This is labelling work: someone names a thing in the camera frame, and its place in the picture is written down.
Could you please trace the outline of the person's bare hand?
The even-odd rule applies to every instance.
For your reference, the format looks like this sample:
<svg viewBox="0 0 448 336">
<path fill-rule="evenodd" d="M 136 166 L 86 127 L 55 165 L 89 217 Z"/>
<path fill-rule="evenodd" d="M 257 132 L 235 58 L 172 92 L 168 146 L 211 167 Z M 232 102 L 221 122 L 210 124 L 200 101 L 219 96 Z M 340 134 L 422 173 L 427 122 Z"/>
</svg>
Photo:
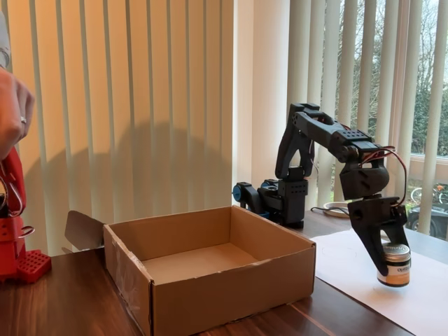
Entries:
<svg viewBox="0 0 448 336">
<path fill-rule="evenodd" d="M 34 96 L 12 73 L 1 68 L 1 160 L 29 133 Z"/>
</svg>

